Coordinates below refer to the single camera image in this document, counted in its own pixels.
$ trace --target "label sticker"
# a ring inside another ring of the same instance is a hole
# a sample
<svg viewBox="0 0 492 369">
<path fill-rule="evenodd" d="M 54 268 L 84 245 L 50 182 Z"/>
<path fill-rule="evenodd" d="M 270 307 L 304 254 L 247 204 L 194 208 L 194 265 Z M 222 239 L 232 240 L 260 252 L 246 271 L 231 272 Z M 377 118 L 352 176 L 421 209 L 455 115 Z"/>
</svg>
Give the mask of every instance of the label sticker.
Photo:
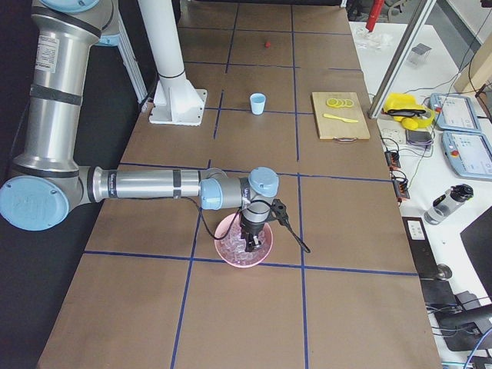
<svg viewBox="0 0 492 369">
<path fill-rule="evenodd" d="M 412 240 L 425 240 L 424 231 L 419 221 L 408 221 L 408 229 Z"/>
<path fill-rule="evenodd" d="M 40 71 L 55 73 L 59 45 L 60 40 L 57 38 L 39 36 L 35 68 Z"/>
</svg>

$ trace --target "water bottle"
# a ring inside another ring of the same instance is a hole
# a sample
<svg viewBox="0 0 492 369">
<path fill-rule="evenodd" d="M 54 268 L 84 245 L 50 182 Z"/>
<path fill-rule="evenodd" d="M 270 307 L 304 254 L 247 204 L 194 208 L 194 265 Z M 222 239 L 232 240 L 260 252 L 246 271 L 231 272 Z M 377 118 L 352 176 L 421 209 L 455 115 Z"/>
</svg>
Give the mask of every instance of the water bottle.
<svg viewBox="0 0 492 369">
<path fill-rule="evenodd" d="M 434 200 L 430 209 L 424 213 L 424 219 L 429 224 L 439 224 L 473 196 L 474 190 L 468 184 L 452 186 Z"/>
</svg>

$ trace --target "white metal stand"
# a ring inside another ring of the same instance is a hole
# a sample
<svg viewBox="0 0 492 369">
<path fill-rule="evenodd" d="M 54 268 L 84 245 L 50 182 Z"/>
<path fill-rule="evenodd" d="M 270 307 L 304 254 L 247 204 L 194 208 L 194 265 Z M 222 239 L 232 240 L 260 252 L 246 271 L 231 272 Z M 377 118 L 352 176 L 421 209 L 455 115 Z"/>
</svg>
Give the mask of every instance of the white metal stand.
<svg viewBox="0 0 492 369">
<path fill-rule="evenodd" d="M 200 125 L 206 90 L 186 79 L 171 0 L 138 0 L 159 74 L 151 123 Z"/>
</svg>

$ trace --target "black device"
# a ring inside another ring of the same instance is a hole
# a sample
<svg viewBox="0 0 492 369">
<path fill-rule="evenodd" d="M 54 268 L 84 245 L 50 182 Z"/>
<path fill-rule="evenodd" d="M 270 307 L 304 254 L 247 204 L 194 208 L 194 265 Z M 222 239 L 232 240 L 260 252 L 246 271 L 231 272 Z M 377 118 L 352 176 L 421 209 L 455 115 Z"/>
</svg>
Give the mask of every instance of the black device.
<svg viewBox="0 0 492 369">
<path fill-rule="evenodd" d="M 409 145 L 418 146 L 419 148 L 429 148 L 434 140 L 428 131 L 405 131 L 405 137 Z"/>
<path fill-rule="evenodd" d="M 492 295 L 492 208 L 486 210 L 461 232 L 461 240 L 474 266 L 477 276 L 488 296 Z M 474 348 L 482 335 L 492 324 L 492 304 L 481 305 L 483 296 L 475 296 L 465 291 L 456 296 L 461 311 L 438 312 L 435 314 L 439 327 L 460 328 L 456 334 L 445 337 L 446 345 L 452 351 L 469 351 Z M 492 336 L 488 336 L 480 344 L 479 349 L 492 348 Z"/>
</svg>

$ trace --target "paper cup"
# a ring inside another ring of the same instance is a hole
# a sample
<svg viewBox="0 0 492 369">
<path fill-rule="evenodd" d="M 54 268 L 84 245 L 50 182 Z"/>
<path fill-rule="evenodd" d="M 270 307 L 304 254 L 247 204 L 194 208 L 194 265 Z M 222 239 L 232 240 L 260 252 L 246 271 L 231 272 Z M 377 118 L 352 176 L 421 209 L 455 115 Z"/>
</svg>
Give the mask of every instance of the paper cup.
<svg viewBox="0 0 492 369">
<path fill-rule="evenodd" d="M 257 92 L 249 97 L 249 101 L 251 103 L 251 112 L 254 115 L 260 115 L 263 113 L 264 103 L 267 101 L 265 95 Z"/>
</svg>

